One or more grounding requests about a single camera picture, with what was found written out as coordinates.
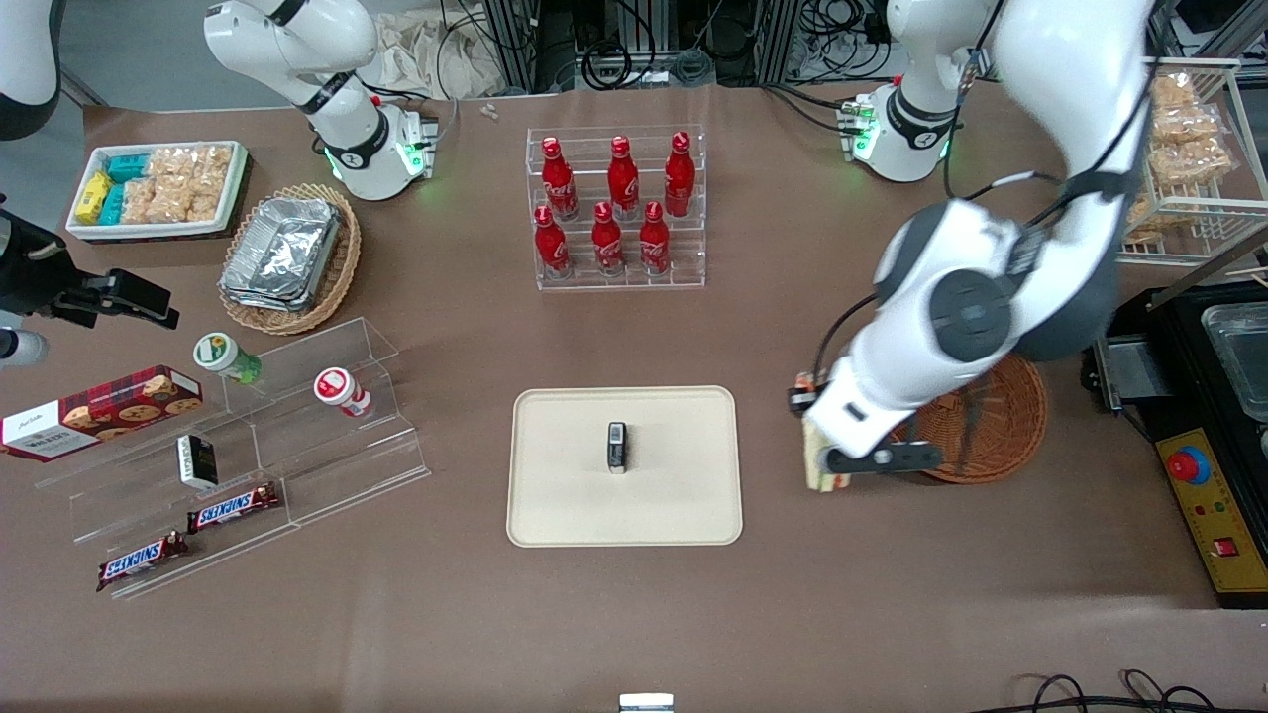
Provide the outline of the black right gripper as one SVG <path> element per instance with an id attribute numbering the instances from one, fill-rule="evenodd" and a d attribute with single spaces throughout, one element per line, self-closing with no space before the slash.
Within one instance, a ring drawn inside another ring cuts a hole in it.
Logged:
<path id="1" fill-rule="evenodd" d="M 79 285 L 79 270 L 63 240 L 27 219 L 1 212 L 1 310 L 32 315 L 49 306 L 49 318 L 95 329 L 101 316 L 122 316 L 175 330 L 180 312 L 170 307 L 171 293 L 133 271 L 110 270 L 94 279 L 98 303 L 55 301 Z M 156 315 L 146 310 L 167 310 Z"/>

